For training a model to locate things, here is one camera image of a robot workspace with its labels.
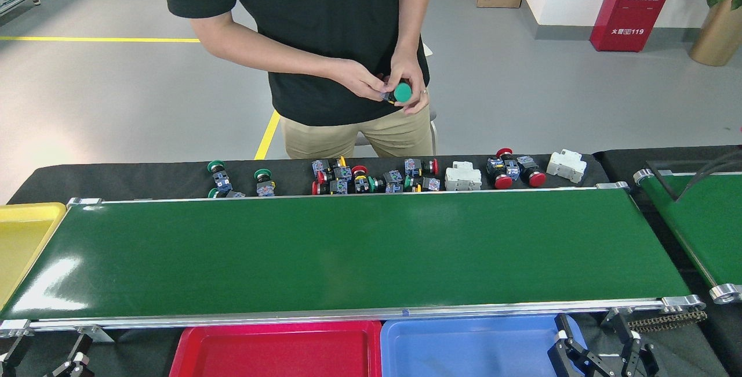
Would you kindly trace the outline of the person's right hand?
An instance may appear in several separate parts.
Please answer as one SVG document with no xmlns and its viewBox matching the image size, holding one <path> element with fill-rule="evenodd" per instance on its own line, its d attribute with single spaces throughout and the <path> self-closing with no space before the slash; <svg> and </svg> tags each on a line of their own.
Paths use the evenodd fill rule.
<svg viewBox="0 0 742 377">
<path fill-rule="evenodd" d="M 334 58 L 330 78 L 363 99 L 380 102 L 387 92 L 384 81 L 372 75 L 365 66 L 355 60 Z"/>
</svg>

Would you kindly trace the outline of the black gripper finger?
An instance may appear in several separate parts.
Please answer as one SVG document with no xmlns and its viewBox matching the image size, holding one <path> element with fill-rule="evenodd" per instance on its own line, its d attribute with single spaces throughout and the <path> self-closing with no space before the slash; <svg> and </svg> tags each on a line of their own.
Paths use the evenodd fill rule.
<svg viewBox="0 0 742 377">
<path fill-rule="evenodd" d="M 642 343 L 641 335 L 631 329 L 623 313 L 609 313 L 603 319 L 604 326 L 610 326 L 623 344 L 619 355 L 620 376 L 660 376 L 661 364 L 654 353 L 654 345 Z"/>
<path fill-rule="evenodd" d="M 1 355 L 2 376 L 16 376 L 16 367 L 26 357 L 32 346 L 31 336 L 19 336 L 11 344 L 6 353 Z"/>
<path fill-rule="evenodd" d="M 558 332 L 554 345 L 548 349 L 548 358 L 557 376 L 616 375 L 607 363 L 573 337 L 567 314 L 557 314 L 555 324 Z"/>
<path fill-rule="evenodd" d="M 66 361 L 44 376 L 95 376 L 88 367 L 90 359 L 87 353 L 92 343 L 93 339 L 89 335 L 80 334 Z"/>
</svg>

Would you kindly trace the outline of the person's left hand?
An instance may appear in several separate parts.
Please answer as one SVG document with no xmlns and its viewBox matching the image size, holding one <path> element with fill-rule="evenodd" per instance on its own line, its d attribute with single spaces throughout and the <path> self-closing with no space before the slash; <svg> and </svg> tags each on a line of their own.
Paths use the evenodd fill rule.
<svg viewBox="0 0 742 377">
<path fill-rule="evenodd" d="M 413 49 L 398 49 L 394 52 L 391 58 L 391 74 L 385 82 L 387 91 L 393 92 L 402 80 L 410 85 L 412 94 L 407 102 L 395 105 L 401 106 L 408 115 L 417 114 L 428 107 L 430 97 L 424 83 L 417 52 Z"/>
</svg>

